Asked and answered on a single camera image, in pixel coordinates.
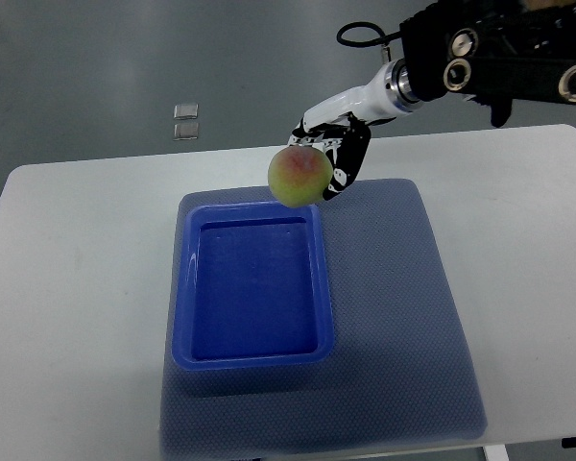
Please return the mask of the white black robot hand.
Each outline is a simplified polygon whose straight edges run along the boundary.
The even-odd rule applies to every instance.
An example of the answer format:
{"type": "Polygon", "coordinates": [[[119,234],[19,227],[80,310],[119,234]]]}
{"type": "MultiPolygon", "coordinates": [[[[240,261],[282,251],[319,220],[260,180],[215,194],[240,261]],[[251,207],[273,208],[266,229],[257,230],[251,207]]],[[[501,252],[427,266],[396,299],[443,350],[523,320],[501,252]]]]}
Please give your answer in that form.
{"type": "Polygon", "coordinates": [[[407,114],[407,67],[404,61],[390,61],[368,84],[343,91],[308,109],[292,130],[287,145],[323,145],[332,166],[330,182],[323,192],[323,199],[329,201],[355,182],[371,140],[367,125],[407,114]],[[350,115],[356,119],[348,121],[350,115]],[[335,126],[320,128],[322,125],[335,126]]]}

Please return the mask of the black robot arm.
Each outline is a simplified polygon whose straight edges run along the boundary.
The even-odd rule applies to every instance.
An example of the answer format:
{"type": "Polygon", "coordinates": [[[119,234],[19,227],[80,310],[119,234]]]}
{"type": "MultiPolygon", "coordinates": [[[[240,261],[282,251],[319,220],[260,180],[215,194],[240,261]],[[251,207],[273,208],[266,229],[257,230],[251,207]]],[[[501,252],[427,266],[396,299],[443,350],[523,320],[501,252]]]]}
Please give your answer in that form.
{"type": "Polygon", "coordinates": [[[381,49],[372,80],[306,111],[290,144],[323,143],[329,174],[309,178],[313,202],[356,180],[371,128],[421,104],[462,94],[503,126],[515,100],[576,105],[576,1],[437,1],[387,34],[371,22],[343,26],[337,41],[381,49]]]}

